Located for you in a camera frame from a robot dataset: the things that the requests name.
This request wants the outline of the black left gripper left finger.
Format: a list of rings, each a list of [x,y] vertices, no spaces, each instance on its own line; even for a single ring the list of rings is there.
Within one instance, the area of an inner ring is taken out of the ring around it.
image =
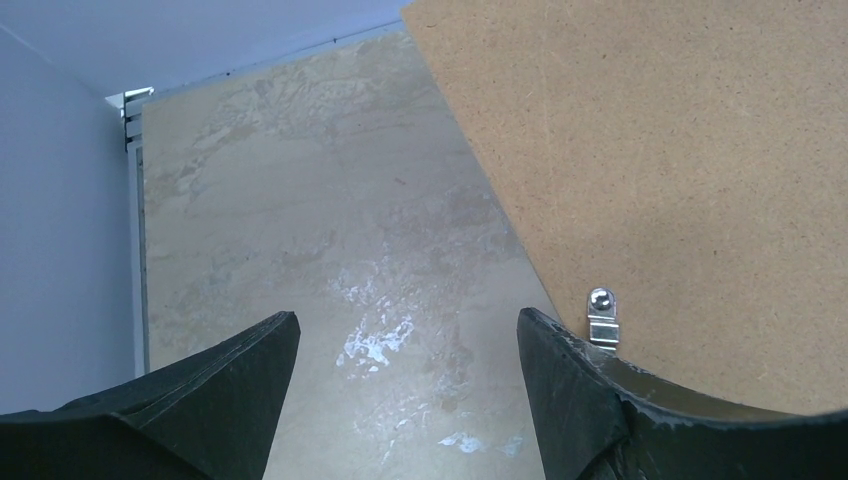
[[[260,479],[300,326],[278,312],[197,354],[53,411],[1,417],[4,479]]]

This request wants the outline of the brown cardboard backing board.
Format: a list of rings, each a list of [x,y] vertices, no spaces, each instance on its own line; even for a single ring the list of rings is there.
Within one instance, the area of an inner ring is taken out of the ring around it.
[[[417,1],[404,23],[554,308],[796,414],[847,404],[843,1]]]

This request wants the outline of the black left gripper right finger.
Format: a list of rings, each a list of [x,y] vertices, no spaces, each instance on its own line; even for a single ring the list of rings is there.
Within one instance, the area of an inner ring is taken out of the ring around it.
[[[534,308],[521,368],[549,479],[843,479],[847,414],[799,416],[664,380]]]

